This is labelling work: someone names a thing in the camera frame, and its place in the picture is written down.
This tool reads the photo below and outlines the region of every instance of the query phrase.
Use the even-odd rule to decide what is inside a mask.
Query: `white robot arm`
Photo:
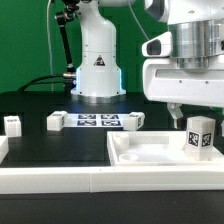
[[[77,69],[77,86],[71,91],[74,100],[110,103],[125,98],[116,64],[116,29],[100,15],[98,7],[127,5],[127,0],[80,2],[76,15],[82,30],[82,64]]]
[[[168,25],[143,45],[149,100],[224,108],[223,6],[222,0],[145,0],[146,11]]]

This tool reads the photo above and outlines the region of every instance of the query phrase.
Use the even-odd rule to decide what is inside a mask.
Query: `white box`
[[[145,114],[142,112],[132,112],[124,118],[125,131],[137,131],[144,124]]]
[[[65,111],[55,111],[47,117],[47,130],[60,131],[67,120],[68,113]]]
[[[215,120],[203,116],[187,120],[185,153],[197,160],[210,160],[213,151]]]
[[[21,122],[18,116],[4,117],[4,126],[7,137],[22,136]]]

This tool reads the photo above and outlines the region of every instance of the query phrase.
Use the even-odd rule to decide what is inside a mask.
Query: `green background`
[[[0,93],[16,91],[34,78],[50,75],[47,43],[48,0],[0,1]],[[54,15],[63,10],[56,0],[50,8],[54,74],[66,71],[65,56],[59,28]],[[144,0],[133,5],[142,27],[153,38],[166,31],[166,25],[153,21],[144,11]],[[103,17],[117,28],[117,64],[122,70],[123,87],[128,92],[142,91],[142,66],[145,58],[141,46],[145,37],[134,21],[128,7],[100,8]],[[81,63],[81,29],[75,19],[67,24],[68,38],[76,67]],[[62,84],[55,90],[63,90]],[[28,90],[51,90],[48,86],[32,86]]]

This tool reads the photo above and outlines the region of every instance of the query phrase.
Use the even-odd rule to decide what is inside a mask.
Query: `cable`
[[[128,1],[128,6],[129,6],[129,9],[131,11],[131,14],[135,20],[135,22],[137,23],[138,27],[140,28],[140,30],[142,31],[142,34],[145,36],[146,40],[149,40],[149,37],[147,36],[147,34],[145,33],[144,29],[142,28],[141,24],[139,23],[138,21],[138,18],[136,17],[135,15],[135,12],[133,11],[132,7],[131,7],[131,3],[130,3],[130,0],[127,0]]]
[[[52,44],[51,44],[51,30],[50,30],[50,5],[51,1],[49,0],[47,4],[47,40],[48,40],[48,50],[49,50],[49,58],[50,58],[50,71],[51,75],[54,74],[53,69],[53,55],[52,55]]]
[[[29,85],[26,85],[26,87],[24,86],[24,88],[23,88],[23,90],[21,92],[23,92],[26,88],[28,88],[29,86],[32,86],[32,85],[45,85],[45,84],[58,84],[58,83],[64,84],[64,82],[56,82],[56,81],[53,81],[53,82],[30,83]]]
[[[33,79],[32,81],[30,81],[27,84],[20,87],[17,91],[23,92],[28,86],[35,85],[35,83],[38,81],[42,81],[42,80],[46,80],[46,79],[54,79],[54,78],[63,78],[63,75],[50,75],[50,76],[48,75],[48,76],[43,76],[43,77]]]

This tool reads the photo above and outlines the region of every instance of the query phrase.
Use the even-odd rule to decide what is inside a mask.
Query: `black table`
[[[23,136],[9,139],[2,168],[110,166],[107,131],[121,128],[64,128],[46,131],[46,117],[68,113],[144,112],[141,130],[174,130],[166,104],[148,102],[128,93],[124,102],[90,105],[63,93],[8,92],[0,94],[0,134],[3,117],[19,115]],[[183,106],[186,117],[203,115],[221,122],[206,107]],[[221,150],[223,138],[215,137]],[[111,192],[78,194],[0,195],[0,223],[224,223],[224,191]]]

